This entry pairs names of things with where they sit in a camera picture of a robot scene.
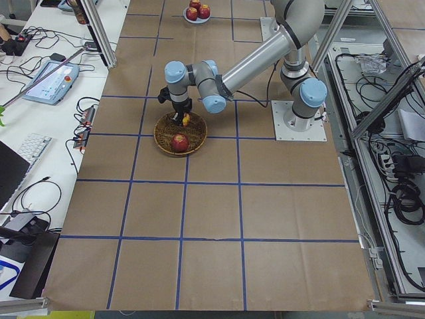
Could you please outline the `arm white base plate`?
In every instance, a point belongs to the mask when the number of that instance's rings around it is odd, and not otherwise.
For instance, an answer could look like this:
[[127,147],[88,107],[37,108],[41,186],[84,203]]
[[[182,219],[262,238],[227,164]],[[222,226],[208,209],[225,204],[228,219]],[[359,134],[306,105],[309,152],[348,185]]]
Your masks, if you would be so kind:
[[262,34],[262,42],[267,41],[279,29],[279,25],[274,17],[261,17],[260,28]]
[[276,141],[279,142],[326,142],[323,120],[319,110],[310,119],[297,117],[292,110],[292,101],[273,100],[272,115]]

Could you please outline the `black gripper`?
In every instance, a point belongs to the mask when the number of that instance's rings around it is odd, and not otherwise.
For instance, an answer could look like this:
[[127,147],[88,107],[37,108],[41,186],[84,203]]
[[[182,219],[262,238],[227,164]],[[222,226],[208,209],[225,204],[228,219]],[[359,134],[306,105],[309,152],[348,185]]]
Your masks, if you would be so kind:
[[187,98],[182,102],[171,101],[175,114],[171,117],[172,123],[176,126],[183,125],[183,116],[185,113],[191,113],[192,110],[192,99]]

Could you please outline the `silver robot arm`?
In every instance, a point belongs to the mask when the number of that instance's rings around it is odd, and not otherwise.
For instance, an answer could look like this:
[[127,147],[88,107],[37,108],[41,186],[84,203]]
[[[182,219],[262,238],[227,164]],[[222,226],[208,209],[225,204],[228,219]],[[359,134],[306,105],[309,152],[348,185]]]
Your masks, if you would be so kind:
[[327,97],[326,85],[309,74],[304,48],[320,27],[324,13],[323,1],[272,1],[276,26],[271,37],[255,51],[219,74],[216,62],[204,60],[183,64],[173,60],[165,66],[166,87],[157,97],[160,103],[169,100],[180,126],[183,116],[192,109],[188,88],[199,91],[207,112],[217,114],[226,108],[233,94],[279,60],[283,61],[280,78],[294,101],[285,113],[287,127],[304,132],[314,121],[317,110]]

